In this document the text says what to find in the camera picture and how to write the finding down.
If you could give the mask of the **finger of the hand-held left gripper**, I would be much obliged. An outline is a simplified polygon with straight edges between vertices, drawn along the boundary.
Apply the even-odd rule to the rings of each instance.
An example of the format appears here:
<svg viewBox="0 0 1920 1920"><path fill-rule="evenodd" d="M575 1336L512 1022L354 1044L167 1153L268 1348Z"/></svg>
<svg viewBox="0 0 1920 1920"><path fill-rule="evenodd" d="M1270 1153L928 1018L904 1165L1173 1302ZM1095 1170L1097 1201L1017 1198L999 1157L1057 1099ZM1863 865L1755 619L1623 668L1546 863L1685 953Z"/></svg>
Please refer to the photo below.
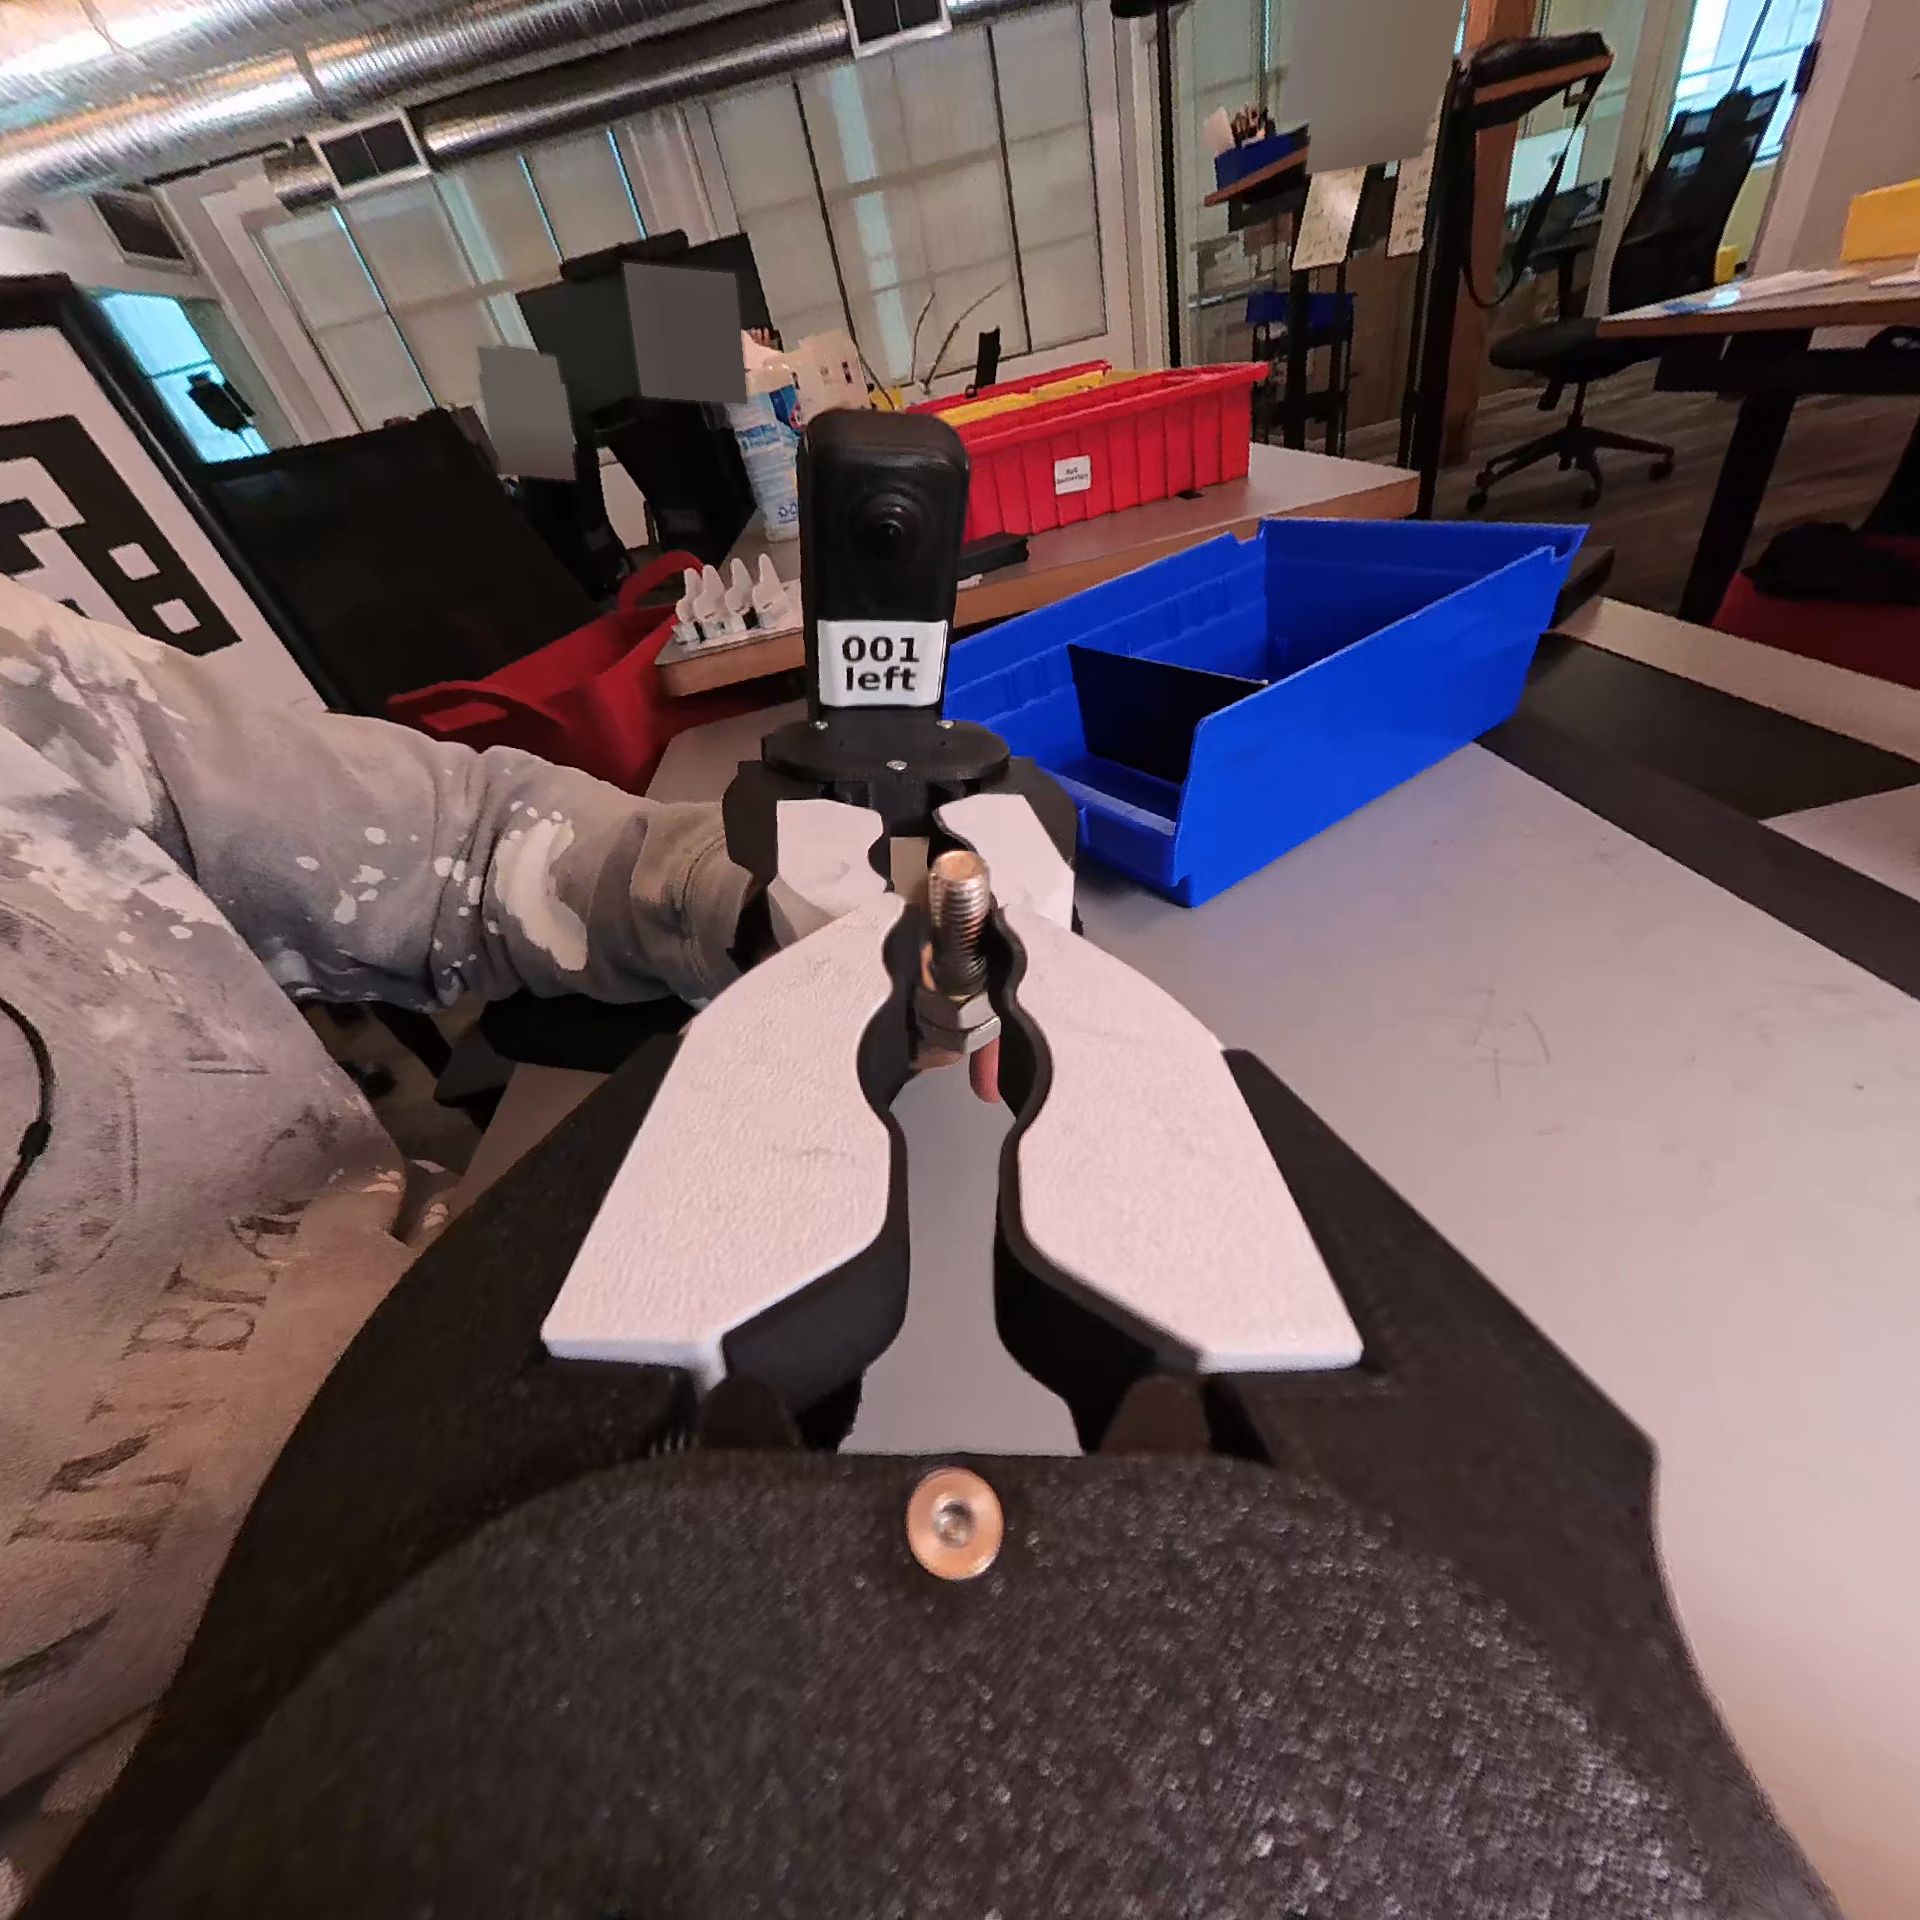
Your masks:
<svg viewBox="0 0 1920 1920"><path fill-rule="evenodd" d="M780 801L773 938L801 942L848 917L876 917L876 925L890 932L902 909L890 858L885 827L874 809L828 799Z"/></svg>
<svg viewBox="0 0 1920 1920"><path fill-rule="evenodd" d="M1034 804L1014 791L983 791L936 809L936 822L986 869L994 907L1076 931L1076 875Z"/></svg>

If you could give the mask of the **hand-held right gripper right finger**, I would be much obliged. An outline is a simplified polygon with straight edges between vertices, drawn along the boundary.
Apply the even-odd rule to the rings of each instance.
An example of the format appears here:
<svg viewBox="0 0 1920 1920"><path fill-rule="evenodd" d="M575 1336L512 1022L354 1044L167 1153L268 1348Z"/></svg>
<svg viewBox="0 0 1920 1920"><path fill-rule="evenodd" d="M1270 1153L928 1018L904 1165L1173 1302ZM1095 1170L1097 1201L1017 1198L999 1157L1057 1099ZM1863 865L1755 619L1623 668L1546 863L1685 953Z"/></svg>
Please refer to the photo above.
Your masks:
<svg viewBox="0 0 1920 1920"><path fill-rule="evenodd" d="M1361 1333L1229 1055L1147 977L1034 907L999 909L994 1324L1101 1439L1149 1379L1355 1370Z"/></svg>

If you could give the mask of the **silver hex bolt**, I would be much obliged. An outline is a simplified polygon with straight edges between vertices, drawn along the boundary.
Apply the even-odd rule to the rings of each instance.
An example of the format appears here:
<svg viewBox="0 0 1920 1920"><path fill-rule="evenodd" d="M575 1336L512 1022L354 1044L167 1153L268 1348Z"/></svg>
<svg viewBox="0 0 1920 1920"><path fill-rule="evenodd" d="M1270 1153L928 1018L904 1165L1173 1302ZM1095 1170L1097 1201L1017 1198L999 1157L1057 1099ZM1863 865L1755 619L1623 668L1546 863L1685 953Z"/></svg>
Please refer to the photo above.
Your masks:
<svg viewBox="0 0 1920 1920"><path fill-rule="evenodd" d="M913 1067L948 1069L992 1049L999 1020L990 995L990 867L972 848L938 853L925 869L922 941L911 992Z"/></svg>

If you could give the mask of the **blue plastic bin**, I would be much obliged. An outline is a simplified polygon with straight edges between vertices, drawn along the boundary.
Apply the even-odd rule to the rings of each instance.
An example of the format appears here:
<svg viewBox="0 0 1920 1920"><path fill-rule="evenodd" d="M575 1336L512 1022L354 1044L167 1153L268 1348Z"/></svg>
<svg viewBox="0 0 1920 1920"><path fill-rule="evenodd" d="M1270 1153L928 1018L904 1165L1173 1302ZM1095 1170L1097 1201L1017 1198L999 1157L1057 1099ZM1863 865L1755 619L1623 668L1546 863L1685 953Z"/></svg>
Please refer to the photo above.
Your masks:
<svg viewBox="0 0 1920 1920"><path fill-rule="evenodd" d="M946 712L1071 799L1078 846L1198 907L1517 709L1580 524L1280 518L952 651ZM1181 786L1087 757L1067 646L1260 678L1199 725Z"/></svg>

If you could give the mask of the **person's left forearm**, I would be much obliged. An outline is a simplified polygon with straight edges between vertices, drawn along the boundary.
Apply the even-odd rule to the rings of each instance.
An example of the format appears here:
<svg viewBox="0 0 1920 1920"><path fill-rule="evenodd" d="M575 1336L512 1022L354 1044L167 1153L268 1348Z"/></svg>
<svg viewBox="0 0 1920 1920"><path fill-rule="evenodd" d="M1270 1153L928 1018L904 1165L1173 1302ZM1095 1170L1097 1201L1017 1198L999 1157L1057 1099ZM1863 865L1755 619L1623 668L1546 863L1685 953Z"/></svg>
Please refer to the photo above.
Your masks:
<svg viewBox="0 0 1920 1920"><path fill-rule="evenodd" d="M707 1002L755 882L713 803L513 748L169 698L150 754L182 863L291 996Z"/></svg>

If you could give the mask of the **black bin divider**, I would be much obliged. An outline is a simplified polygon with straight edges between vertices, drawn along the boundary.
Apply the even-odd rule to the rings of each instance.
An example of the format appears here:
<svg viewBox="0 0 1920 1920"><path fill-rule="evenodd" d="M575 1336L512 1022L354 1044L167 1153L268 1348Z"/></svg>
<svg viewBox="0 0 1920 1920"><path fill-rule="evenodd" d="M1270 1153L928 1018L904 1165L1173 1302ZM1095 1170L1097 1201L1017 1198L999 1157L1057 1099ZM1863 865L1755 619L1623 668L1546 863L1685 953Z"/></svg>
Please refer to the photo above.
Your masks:
<svg viewBox="0 0 1920 1920"><path fill-rule="evenodd" d="M1171 789L1188 780L1202 723L1266 680L1071 642L1066 648L1085 757Z"/></svg>

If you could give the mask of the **red tote bag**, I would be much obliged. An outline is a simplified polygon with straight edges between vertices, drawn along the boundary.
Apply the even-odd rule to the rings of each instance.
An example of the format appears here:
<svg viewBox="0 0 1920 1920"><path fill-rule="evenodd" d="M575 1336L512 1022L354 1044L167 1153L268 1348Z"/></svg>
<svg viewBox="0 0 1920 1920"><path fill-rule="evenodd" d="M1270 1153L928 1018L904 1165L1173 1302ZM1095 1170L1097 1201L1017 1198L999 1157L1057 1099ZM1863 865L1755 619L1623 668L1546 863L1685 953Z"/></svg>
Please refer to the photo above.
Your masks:
<svg viewBox="0 0 1920 1920"><path fill-rule="evenodd" d="M678 737L741 711L725 692L673 698L659 683L675 614L648 594L681 591L695 567L667 550L621 582L609 613L477 683L391 695L386 717L438 742L519 751L637 796Z"/></svg>

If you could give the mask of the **black monitor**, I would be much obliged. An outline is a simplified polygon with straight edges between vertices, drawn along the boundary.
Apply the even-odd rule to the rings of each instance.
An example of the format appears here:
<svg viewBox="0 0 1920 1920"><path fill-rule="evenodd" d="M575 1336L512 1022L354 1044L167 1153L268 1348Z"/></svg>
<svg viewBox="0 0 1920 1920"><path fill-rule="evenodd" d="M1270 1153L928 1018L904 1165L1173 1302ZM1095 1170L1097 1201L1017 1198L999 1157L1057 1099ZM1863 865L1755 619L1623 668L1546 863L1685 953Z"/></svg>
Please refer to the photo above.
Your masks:
<svg viewBox="0 0 1920 1920"><path fill-rule="evenodd" d="M749 239L695 245L679 228L568 258L515 307L583 428L648 404L740 400L745 380L721 374L721 350L734 329L773 325Z"/></svg>

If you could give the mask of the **black floor lamp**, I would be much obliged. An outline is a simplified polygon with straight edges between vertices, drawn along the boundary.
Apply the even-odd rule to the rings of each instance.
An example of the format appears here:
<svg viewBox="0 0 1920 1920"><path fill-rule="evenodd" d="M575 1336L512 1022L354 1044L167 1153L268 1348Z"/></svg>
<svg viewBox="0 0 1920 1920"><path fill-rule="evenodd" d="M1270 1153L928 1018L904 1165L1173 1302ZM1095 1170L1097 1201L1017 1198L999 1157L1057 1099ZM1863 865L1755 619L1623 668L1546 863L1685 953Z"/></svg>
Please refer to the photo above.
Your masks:
<svg viewBox="0 0 1920 1920"><path fill-rule="evenodd" d="M1140 362L1188 357L1181 251L1181 5L1114 2L1115 133L1134 342Z"/></svg>

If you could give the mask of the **large black screen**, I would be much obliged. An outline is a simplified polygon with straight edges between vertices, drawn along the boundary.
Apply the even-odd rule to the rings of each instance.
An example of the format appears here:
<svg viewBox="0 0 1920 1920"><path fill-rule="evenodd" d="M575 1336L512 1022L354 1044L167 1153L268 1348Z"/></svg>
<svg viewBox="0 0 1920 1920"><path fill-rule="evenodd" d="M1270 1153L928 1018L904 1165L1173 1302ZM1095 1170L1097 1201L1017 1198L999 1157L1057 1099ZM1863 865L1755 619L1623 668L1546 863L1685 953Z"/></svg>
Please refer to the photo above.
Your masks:
<svg viewBox="0 0 1920 1920"><path fill-rule="evenodd" d="M598 606L458 412L209 462L201 500L328 709L475 683Z"/></svg>

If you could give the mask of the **black floor stand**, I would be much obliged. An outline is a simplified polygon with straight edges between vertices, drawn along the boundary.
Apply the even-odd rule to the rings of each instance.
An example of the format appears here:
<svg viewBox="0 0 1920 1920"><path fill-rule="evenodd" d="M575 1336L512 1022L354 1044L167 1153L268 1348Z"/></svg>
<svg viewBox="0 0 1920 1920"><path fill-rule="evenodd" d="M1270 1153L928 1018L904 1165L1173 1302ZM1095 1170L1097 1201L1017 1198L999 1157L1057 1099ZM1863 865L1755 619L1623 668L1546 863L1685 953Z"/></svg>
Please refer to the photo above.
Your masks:
<svg viewBox="0 0 1920 1920"><path fill-rule="evenodd" d="M1571 103L1580 130L1611 65L1595 30L1499 38L1452 60L1430 142L1398 444L1399 468L1418 479L1411 518L1434 509L1462 303L1494 303L1472 287L1477 140L1513 129L1556 95Z"/></svg>

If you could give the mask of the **black white marker board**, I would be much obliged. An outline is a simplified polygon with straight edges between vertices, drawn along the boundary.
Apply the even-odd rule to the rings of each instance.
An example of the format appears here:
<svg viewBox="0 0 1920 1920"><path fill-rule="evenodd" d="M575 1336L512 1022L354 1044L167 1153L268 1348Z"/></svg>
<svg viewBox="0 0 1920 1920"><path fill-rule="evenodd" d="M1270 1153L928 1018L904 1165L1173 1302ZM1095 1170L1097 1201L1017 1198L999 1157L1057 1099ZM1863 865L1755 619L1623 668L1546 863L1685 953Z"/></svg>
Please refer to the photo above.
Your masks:
<svg viewBox="0 0 1920 1920"><path fill-rule="evenodd" d="M59 274L2 281L2 573L255 696L338 706L130 350Z"/></svg>

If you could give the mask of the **black office chair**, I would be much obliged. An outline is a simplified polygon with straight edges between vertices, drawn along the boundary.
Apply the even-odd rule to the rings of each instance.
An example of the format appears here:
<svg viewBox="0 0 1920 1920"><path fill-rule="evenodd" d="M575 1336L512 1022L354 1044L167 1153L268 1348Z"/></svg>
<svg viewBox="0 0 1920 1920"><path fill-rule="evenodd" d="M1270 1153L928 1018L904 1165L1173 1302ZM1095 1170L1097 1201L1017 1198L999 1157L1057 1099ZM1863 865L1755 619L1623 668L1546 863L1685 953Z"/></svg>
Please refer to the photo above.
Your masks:
<svg viewBox="0 0 1920 1920"><path fill-rule="evenodd" d="M1783 93L1783 85L1759 93L1738 87L1712 108L1685 110L1672 121L1613 254L1602 307L1605 316L1714 287L1721 232ZM1621 436L1585 418L1592 384L1658 352L1652 341L1605 334L1592 316L1560 316L1501 336L1489 348L1491 367L1538 376L1544 382L1542 412L1554 411L1565 391L1571 391L1571 409L1567 420L1546 436L1491 456L1473 476L1466 510L1481 510L1496 483L1542 462L1554 462L1560 472L1577 470L1585 479L1580 504L1589 510L1603 493L1603 451L1650 456L1648 479L1666 481L1674 468L1669 444Z"/></svg>

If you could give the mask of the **wooden top desk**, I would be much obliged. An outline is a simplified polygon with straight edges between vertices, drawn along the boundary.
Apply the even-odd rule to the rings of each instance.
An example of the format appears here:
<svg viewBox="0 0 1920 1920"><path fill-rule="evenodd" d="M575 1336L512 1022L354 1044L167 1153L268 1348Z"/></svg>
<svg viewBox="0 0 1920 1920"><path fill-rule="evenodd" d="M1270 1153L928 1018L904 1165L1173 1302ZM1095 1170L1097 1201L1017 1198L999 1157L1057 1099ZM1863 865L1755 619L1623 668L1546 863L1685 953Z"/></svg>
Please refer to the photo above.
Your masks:
<svg viewBox="0 0 1920 1920"><path fill-rule="evenodd" d="M1891 278L1888 260L1870 260L1785 290L1757 292L1751 282L1736 282L1595 322L1599 341L1654 347L1658 391L1730 397L1740 404L1677 600L1680 621L1708 627L1719 610L1800 400L1917 394L1914 348L1815 342L1845 329L1861 329L1870 339L1916 333L1916 284Z"/></svg>

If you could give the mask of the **wooden support post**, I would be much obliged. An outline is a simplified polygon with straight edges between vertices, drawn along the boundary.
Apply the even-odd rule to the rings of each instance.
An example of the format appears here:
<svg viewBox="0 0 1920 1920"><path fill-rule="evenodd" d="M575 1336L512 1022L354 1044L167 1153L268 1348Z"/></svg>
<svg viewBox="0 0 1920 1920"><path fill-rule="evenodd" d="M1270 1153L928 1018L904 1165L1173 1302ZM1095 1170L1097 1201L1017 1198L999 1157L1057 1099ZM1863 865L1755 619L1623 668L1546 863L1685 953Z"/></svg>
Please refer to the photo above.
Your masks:
<svg viewBox="0 0 1920 1920"><path fill-rule="evenodd" d="M1456 58L1469 65L1476 55L1496 43L1534 37L1538 12L1538 2L1467 2L1462 15L1462 44ZM1476 135L1472 228L1466 258L1467 274L1462 278L1458 300L1460 316L1466 322L1484 319L1484 308L1476 303L1473 289L1484 296L1496 290L1511 158L1517 142L1517 124L1524 115L1526 108L1503 103L1497 106L1497 117L1491 126Z"/></svg>

